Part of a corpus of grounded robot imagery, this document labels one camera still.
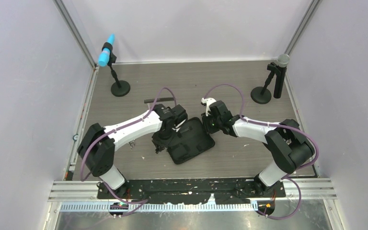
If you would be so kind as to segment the black zip tool case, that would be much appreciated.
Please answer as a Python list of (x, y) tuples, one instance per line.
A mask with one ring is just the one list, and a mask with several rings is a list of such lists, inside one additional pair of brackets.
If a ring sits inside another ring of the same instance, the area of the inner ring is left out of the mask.
[(175, 164), (182, 164), (215, 146), (198, 117), (184, 122), (167, 145), (167, 152)]

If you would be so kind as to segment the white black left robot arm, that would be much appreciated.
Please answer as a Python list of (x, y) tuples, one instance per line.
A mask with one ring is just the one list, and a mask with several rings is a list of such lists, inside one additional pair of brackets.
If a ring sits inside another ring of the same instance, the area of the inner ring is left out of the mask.
[(187, 119), (186, 110), (181, 105), (170, 108), (156, 104), (143, 114), (116, 125), (91, 125), (77, 148), (77, 153), (90, 173), (107, 183), (109, 192), (114, 197), (123, 198), (128, 186), (125, 177), (114, 164), (115, 152), (147, 134), (156, 134), (161, 138), (159, 145), (166, 148)]

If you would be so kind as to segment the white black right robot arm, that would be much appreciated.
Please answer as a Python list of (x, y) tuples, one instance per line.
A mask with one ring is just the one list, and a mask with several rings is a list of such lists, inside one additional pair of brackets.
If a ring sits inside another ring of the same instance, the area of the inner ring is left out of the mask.
[(314, 146), (293, 119), (267, 123), (232, 115), (222, 101), (213, 98), (203, 98), (201, 104), (206, 107), (201, 117), (208, 133), (222, 131), (232, 137), (254, 139), (262, 142), (271, 153), (273, 161), (253, 179), (253, 188), (259, 196), (268, 196), (275, 183), (314, 155)]

